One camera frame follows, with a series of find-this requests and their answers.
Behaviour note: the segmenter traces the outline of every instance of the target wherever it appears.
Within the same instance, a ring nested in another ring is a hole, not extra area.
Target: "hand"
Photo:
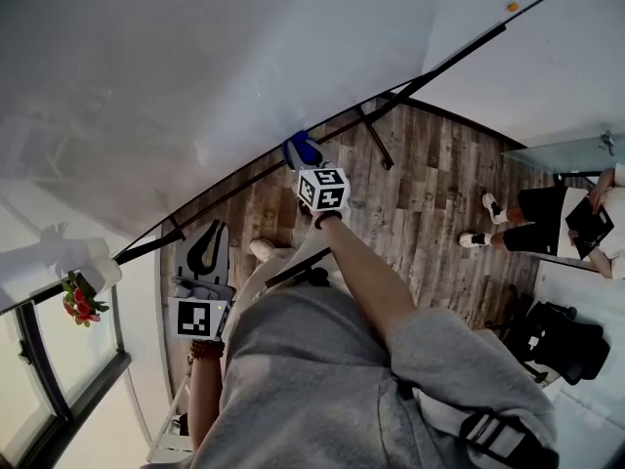
[[[590,204],[593,206],[593,214],[597,215],[599,213],[599,207],[602,206],[605,200],[605,192],[600,190],[599,188],[594,188],[591,192],[588,193],[588,199]]]
[[[579,237],[579,233],[576,230],[568,231],[568,240],[570,241],[570,246],[575,246],[575,239]]]

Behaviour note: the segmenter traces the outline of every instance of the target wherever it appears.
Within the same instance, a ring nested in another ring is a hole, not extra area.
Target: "flower bouquet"
[[[109,307],[94,299],[97,292],[93,286],[80,274],[70,271],[67,280],[62,282],[65,295],[62,304],[76,324],[89,327],[91,321],[100,321],[100,314],[108,311]]]

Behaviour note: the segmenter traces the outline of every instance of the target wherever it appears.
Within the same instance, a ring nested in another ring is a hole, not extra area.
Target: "wooden floor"
[[[365,105],[365,111],[384,101]],[[315,129],[322,137],[355,117],[347,113]],[[502,206],[516,204],[519,190],[551,186],[551,176],[502,156],[510,148],[490,136],[414,107],[399,106],[375,124],[396,165],[382,166],[381,154],[360,124],[323,147],[343,167],[352,185],[346,223],[409,284],[419,308],[449,308],[473,328],[509,316],[509,285],[531,292],[539,260],[494,248],[466,250],[457,244],[464,231],[502,231],[481,205],[484,191]],[[217,185],[176,215],[179,223],[280,161],[275,151]],[[215,208],[189,230],[219,218],[230,234],[229,284],[240,289],[257,261],[253,237],[298,246],[310,225],[297,207],[290,186],[294,175],[282,167]],[[163,233],[171,231],[166,225]],[[163,303],[170,294],[175,245],[161,250]],[[179,382],[187,352],[168,339],[170,373]]]

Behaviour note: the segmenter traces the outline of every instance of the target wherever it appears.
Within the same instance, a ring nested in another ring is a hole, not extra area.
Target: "black shorts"
[[[523,190],[519,207],[523,217],[534,224],[504,232],[504,243],[511,251],[558,255],[558,238],[566,187]]]

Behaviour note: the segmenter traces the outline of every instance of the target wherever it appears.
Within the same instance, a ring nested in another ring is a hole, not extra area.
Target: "white shoe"
[[[481,196],[481,204],[488,210],[492,224],[502,224],[507,221],[506,215],[502,214],[503,210],[490,192],[485,192]]]
[[[485,246],[486,245],[486,235],[488,235],[488,239],[490,239],[491,234],[489,233],[462,233],[458,237],[458,243],[460,246],[464,248],[475,248],[477,246]]]
[[[254,238],[250,241],[250,250],[261,262],[267,262],[275,252],[276,248],[268,239]]]

